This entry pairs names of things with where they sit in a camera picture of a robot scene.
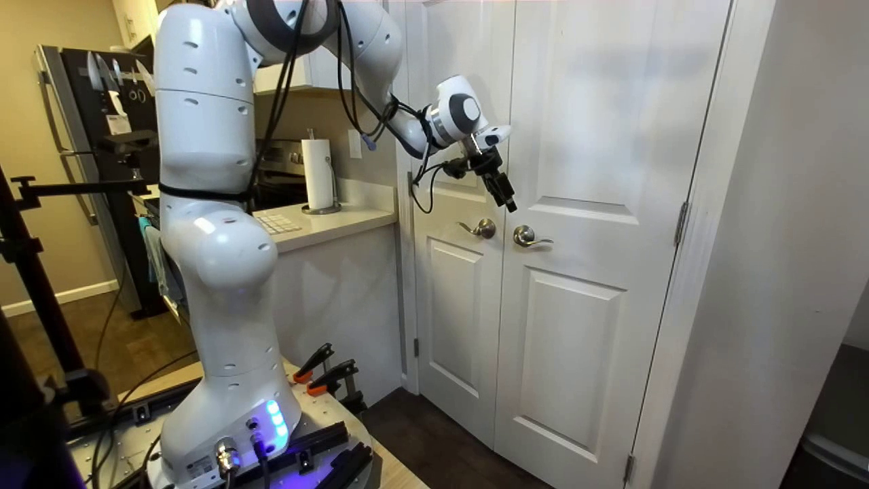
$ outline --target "door hinge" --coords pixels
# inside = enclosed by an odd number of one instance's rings
[[[677,219],[677,234],[675,234],[675,247],[683,247],[685,228],[687,228],[687,213],[689,213],[689,202],[683,202],[679,219]]]
[[[630,475],[632,475],[632,456],[624,458],[623,484],[630,484]]]

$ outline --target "double door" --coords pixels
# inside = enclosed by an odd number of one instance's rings
[[[421,395],[555,486],[624,484],[728,9],[408,5],[412,98],[464,74],[518,203],[437,180],[412,214]]]

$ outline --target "paper towel roll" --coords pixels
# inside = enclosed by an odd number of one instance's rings
[[[335,199],[330,138],[301,138],[301,160],[304,160],[308,209],[312,213],[332,209],[338,199]]]

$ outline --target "baseboard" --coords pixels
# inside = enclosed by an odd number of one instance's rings
[[[84,285],[84,289],[72,289],[72,291],[61,291],[55,293],[61,305],[69,305],[69,302],[81,302],[81,300],[91,300],[91,297],[104,297],[104,293],[112,293],[118,291],[118,281],[106,281],[106,283],[92,283],[92,285]],[[2,306],[2,316],[5,317],[16,317],[16,316],[27,316],[34,313],[34,302],[13,302],[13,305],[5,305]]]

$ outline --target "stainless steel refrigerator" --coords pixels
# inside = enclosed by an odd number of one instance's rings
[[[156,145],[140,146],[134,157],[112,145],[112,137],[157,132],[142,59],[125,51],[65,47],[39,47],[35,59],[46,123],[72,181],[157,181],[160,154]],[[114,276],[123,285],[121,305],[137,317],[164,313],[165,305],[149,274],[131,196],[78,196],[78,206],[104,234]]]

